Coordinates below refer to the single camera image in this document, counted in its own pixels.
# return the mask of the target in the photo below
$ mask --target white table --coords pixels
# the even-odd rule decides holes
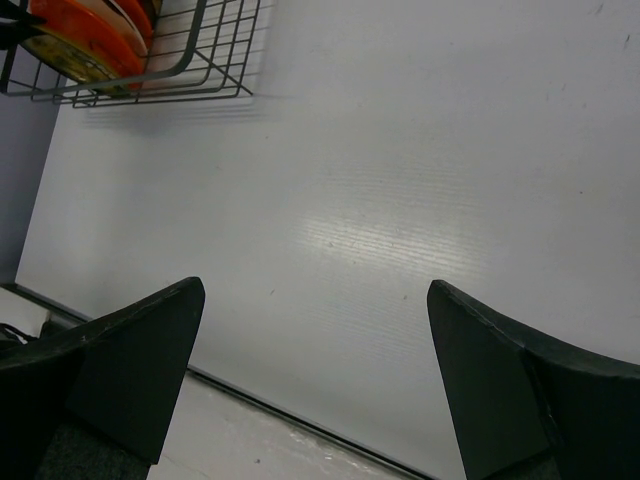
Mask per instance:
[[[640,4],[280,0],[258,95],[61,109],[18,282],[199,275],[192,363],[464,478],[425,295],[640,363]]]

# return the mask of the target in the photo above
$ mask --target dish rack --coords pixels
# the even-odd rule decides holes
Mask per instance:
[[[77,84],[39,60],[14,68],[21,47],[7,51],[0,92],[75,108],[228,99],[250,96],[244,84],[261,0],[164,0],[145,73]],[[100,89],[138,84],[123,96]]]

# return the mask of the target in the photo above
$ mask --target wire dish rack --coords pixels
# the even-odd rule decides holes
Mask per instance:
[[[75,108],[250,96],[243,82],[260,11],[261,0],[164,0],[144,74],[77,84],[40,61],[30,62],[27,72],[14,68],[16,56],[27,54],[14,47],[5,58],[0,92]],[[125,95],[99,92],[132,83],[140,86],[128,87]]]

